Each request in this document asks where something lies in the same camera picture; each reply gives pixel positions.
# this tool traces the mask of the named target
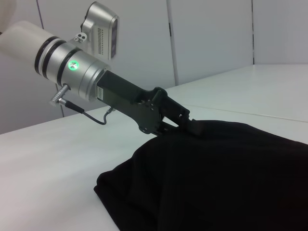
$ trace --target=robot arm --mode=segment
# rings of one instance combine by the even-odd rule
[[[97,13],[104,15],[105,20],[94,23]],[[77,34],[74,42],[66,42],[29,22],[19,22],[0,35],[0,51],[28,63],[39,75],[62,86],[51,100],[53,105],[60,103],[87,115],[64,99],[66,91],[71,90],[87,101],[99,100],[126,114],[145,134],[161,135],[174,130],[174,126],[163,122],[164,117],[180,129],[198,134],[197,122],[189,120],[190,111],[169,98],[164,89],[143,90],[110,72],[107,64],[91,55],[114,57],[117,19],[112,11],[93,3],[81,26],[87,33]],[[99,34],[102,30],[106,37]]]

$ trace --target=black ring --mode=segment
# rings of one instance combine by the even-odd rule
[[[42,56],[42,54],[43,54],[43,52],[44,52],[44,50],[46,49],[46,47],[48,46],[48,44],[50,44],[50,42],[51,41],[53,41],[53,40],[55,40],[55,39],[58,39],[58,37],[57,36],[52,36],[52,37],[50,37],[49,39],[47,39],[44,43],[43,43],[43,45],[40,47],[40,49],[39,49],[39,51],[38,51],[38,53],[37,53],[37,56],[36,56],[36,58],[35,58],[35,62],[34,62],[34,69],[35,69],[35,71],[40,75],[40,73],[39,73],[39,60],[40,60],[40,58],[41,58],[41,56]]]
[[[49,51],[47,52],[46,56],[45,56],[45,59],[44,59],[44,62],[43,62],[43,76],[47,78],[47,66],[48,66],[48,63],[49,63],[49,60],[50,60],[50,57],[52,56],[53,52],[60,46],[62,45],[63,43],[66,43],[64,40],[59,40],[57,41],[50,49]]]
[[[58,75],[57,75],[57,83],[58,83],[59,86],[62,86],[62,84],[61,84],[62,74],[63,74],[64,68],[65,68],[65,66],[66,66],[66,64],[67,64],[67,62],[68,62],[68,60],[69,60],[75,53],[77,53],[78,51],[82,51],[82,49],[79,49],[79,48],[76,47],[75,49],[71,50],[71,51],[67,54],[67,56],[63,59],[61,65],[60,65],[60,67],[59,67],[59,71],[58,71]]]

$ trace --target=black fabric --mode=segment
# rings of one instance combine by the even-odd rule
[[[97,179],[121,231],[308,231],[308,145],[200,121],[156,137]]]

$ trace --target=black cable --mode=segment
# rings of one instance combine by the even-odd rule
[[[110,113],[112,113],[114,111],[114,109],[111,107],[108,109],[108,111],[105,113],[104,115],[104,122],[101,122],[95,118],[93,118],[92,116],[90,116],[88,113],[85,112],[85,110],[81,107],[78,107],[76,104],[70,102],[70,101],[66,101],[65,103],[65,107],[75,111],[75,112],[78,112],[78,113],[81,113],[81,114],[84,114],[86,117],[88,117],[89,119],[93,120],[94,122],[100,124],[100,125],[106,125],[107,124],[107,121],[106,121],[106,117],[107,115],[109,115]]]
[[[107,124],[106,117],[107,117],[107,115],[109,115],[109,113],[106,112],[105,115],[104,115],[104,122],[101,122],[101,121],[99,121],[99,120],[93,118],[92,116],[90,116],[90,115],[89,115],[88,113],[86,113],[86,112],[83,112],[82,114],[84,114],[86,117],[88,117],[89,119],[93,120],[94,122],[96,122],[96,123],[98,123],[98,124],[100,124],[100,125],[106,125],[106,124]]]

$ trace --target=white wall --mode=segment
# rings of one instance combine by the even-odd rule
[[[35,0],[17,1],[10,24],[21,20],[41,26]],[[0,70],[0,134],[62,117],[61,110],[48,103],[55,85],[34,67],[0,54]]]
[[[253,63],[250,0],[168,0],[179,84]]]
[[[119,19],[117,55],[108,63],[112,71],[128,81],[152,90],[175,85],[166,0],[99,0]],[[39,0],[46,30],[71,39],[80,31],[93,0]],[[67,99],[86,110],[104,106],[90,104],[74,95]],[[65,115],[74,112],[65,109]]]
[[[254,0],[256,64],[308,63],[308,1]]]

